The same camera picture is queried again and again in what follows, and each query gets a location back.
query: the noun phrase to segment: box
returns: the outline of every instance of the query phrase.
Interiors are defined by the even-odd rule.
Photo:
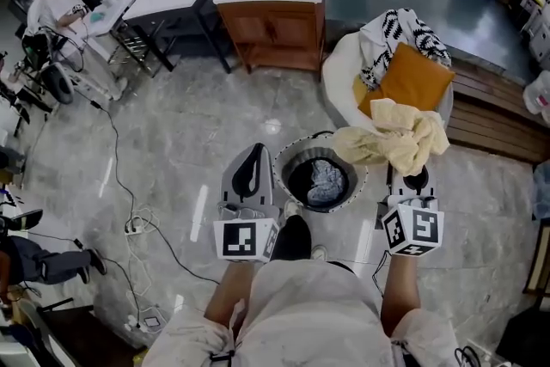
[[[279,232],[277,222],[267,219],[214,221],[216,251],[223,260],[271,260]]]
[[[427,208],[398,204],[382,218],[389,252],[419,257],[440,248],[443,243],[444,213]]]

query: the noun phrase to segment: cushion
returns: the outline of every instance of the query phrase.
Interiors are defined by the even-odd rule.
[[[434,110],[455,73],[422,55],[412,46],[400,43],[395,50],[380,88],[368,92],[358,108],[370,117],[370,102],[391,98],[418,110]]]
[[[359,74],[356,75],[355,78],[353,78],[353,86],[351,86],[353,89],[353,96],[355,97],[355,102],[359,105],[361,104],[361,101],[364,100],[364,96],[367,95],[367,92],[369,92],[369,89],[367,88],[367,85],[361,81],[361,76]]]

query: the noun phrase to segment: shelf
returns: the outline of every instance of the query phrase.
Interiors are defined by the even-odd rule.
[[[319,51],[289,46],[250,45],[245,52],[247,64],[319,71]]]

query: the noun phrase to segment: towel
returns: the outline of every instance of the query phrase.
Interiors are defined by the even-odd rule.
[[[431,153],[442,155],[449,147],[437,112],[420,112],[389,98],[373,100],[370,111],[375,131],[345,127],[334,133],[333,149],[342,160],[358,165],[388,160],[403,176],[415,176]]]

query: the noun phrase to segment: black and white patterned cloth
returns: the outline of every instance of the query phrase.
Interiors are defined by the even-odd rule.
[[[409,8],[390,9],[367,23],[361,28],[359,42],[364,57],[359,75],[369,90],[378,89],[400,43],[415,46],[430,60],[451,65],[445,45]]]

